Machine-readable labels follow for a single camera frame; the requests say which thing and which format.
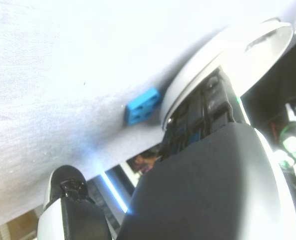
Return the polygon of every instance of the glowing blue light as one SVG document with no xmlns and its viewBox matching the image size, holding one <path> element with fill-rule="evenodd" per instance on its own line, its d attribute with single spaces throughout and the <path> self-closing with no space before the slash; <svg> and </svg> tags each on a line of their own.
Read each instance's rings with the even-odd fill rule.
<svg viewBox="0 0 296 240">
<path fill-rule="evenodd" d="M 122 200 L 122 198 L 120 197 L 120 195 L 117 192 L 116 188 L 114 187 L 114 185 L 112 184 L 112 182 L 108 178 L 107 174 L 105 172 L 103 172 L 101 174 L 101 177 L 105 181 L 105 183 L 107 184 L 107 186 L 110 189 L 110 191 L 111 191 L 112 195 L 114 196 L 114 198 L 119 203 L 119 205 L 120 205 L 121 209 L 123 210 L 123 212 L 126 213 L 128 211 L 128 208 L 127 208 L 126 204 L 124 203 L 124 201 Z"/>
</svg>

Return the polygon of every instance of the white table surface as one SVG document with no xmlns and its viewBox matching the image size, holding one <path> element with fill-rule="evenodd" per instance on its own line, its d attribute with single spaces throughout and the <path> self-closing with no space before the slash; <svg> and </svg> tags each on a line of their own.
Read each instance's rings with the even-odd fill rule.
<svg viewBox="0 0 296 240">
<path fill-rule="evenodd" d="M 158 113 L 126 127 L 127 102 L 252 17 L 294 23 L 296 0 L 0 0 L 0 224 L 42 203 L 56 167 L 90 179 L 159 143 Z"/>
</svg>

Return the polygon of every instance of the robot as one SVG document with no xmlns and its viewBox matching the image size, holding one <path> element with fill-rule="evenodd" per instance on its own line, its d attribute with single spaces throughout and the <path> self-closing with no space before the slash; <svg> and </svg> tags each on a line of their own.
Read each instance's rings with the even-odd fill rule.
<svg viewBox="0 0 296 240">
<path fill-rule="evenodd" d="M 118 240 L 296 240 L 288 185 L 240 99 L 292 35 L 277 19 L 230 28 L 183 67 L 161 106 L 161 157 L 140 180 Z M 46 191 L 38 240 L 52 239 L 112 239 L 71 166 L 56 169 Z"/>
</svg>

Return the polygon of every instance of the blue block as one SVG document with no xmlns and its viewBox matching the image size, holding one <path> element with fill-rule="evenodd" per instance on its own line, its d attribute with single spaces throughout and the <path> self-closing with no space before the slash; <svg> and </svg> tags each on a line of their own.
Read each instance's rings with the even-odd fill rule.
<svg viewBox="0 0 296 240">
<path fill-rule="evenodd" d="M 160 104 L 160 94 L 155 88 L 150 88 L 144 94 L 128 103 L 125 121 L 133 125 L 146 120 Z"/>
</svg>

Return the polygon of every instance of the blue toy brick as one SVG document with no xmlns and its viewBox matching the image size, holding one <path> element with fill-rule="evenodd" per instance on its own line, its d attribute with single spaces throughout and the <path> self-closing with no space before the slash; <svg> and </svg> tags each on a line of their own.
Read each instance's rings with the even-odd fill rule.
<svg viewBox="0 0 296 240">
<path fill-rule="evenodd" d="M 133 125 L 146 120 L 160 104 L 160 94 L 155 88 L 150 88 L 144 94 L 128 103 L 125 121 Z"/>
</svg>

